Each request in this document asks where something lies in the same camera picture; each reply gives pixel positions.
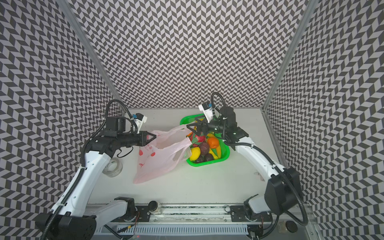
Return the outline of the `pink fake dragon fruit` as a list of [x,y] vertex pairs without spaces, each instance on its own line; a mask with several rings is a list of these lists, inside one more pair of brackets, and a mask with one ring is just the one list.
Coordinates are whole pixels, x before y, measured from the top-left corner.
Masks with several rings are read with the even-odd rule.
[[188,138],[191,140],[192,144],[202,143],[202,142],[206,141],[206,137],[205,136],[198,136],[198,135],[196,135],[194,133],[190,133],[188,135]]

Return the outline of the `dark purple fake passionfruit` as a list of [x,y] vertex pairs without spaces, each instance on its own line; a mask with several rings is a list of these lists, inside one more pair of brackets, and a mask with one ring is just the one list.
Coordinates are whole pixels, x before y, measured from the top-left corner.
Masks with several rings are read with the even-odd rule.
[[200,148],[200,151],[201,151],[201,155],[202,156],[205,156],[206,154],[209,153],[210,151],[210,146],[207,142],[202,142],[199,144],[199,148]]

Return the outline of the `pink plastic bag peach print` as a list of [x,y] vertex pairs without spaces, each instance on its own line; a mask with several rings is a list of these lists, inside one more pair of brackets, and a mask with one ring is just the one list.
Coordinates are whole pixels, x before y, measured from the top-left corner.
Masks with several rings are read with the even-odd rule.
[[186,125],[169,131],[153,131],[156,139],[141,147],[134,184],[142,184],[172,171],[179,162],[191,156],[191,140],[187,137],[192,131]]

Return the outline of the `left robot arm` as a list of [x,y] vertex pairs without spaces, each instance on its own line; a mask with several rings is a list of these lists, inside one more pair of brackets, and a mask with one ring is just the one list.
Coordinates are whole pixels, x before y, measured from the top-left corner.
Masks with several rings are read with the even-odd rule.
[[38,214],[36,226],[42,240],[90,240],[94,233],[115,219],[136,221],[138,210],[133,198],[118,197],[90,214],[87,203],[96,183],[117,150],[144,147],[156,135],[141,131],[147,117],[137,113],[134,129],[126,132],[126,118],[107,117],[104,130],[85,145],[83,163],[59,201],[48,214]]

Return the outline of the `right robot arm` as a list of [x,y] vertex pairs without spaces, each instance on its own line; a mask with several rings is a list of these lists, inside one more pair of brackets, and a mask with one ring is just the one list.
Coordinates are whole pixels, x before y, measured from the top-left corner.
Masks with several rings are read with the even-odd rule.
[[210,103],[199,105],[199,110],[202,115],[196,116],[187,128],[197,136],[219,134],[224,144],[244,156],[267,183],[263,194],[256,194],[245,201],[247,218],[252,221],[262,213],[272,212],[277,216],[286,214],[306,226],[309,219],[299,173],[272,160],[257,147],[249,134],[238,126],[233,108],[222,107],[219,116],[215,115]]

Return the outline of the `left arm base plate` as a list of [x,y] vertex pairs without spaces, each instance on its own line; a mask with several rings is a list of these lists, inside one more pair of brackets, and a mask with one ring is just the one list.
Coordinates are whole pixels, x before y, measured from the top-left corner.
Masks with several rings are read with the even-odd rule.
[[116,221],[124,222],[149,222],[150,212],[147,205],[136,205],[133,198],[117,197],[115,200],[122,200],[127,203],[127,209],[123,211],[124,215],[116,219]]

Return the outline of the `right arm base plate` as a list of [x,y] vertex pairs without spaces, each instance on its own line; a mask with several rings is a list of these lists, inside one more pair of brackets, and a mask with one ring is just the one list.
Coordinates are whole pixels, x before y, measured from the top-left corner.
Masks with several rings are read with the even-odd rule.
[[252,211],[246,210],[244,205],[231,205],[228,208],[226,207],[225,210],[230,214],[232,222],[271,223],[273,221],[273,215],[271,213],[261,212],[255,214]]

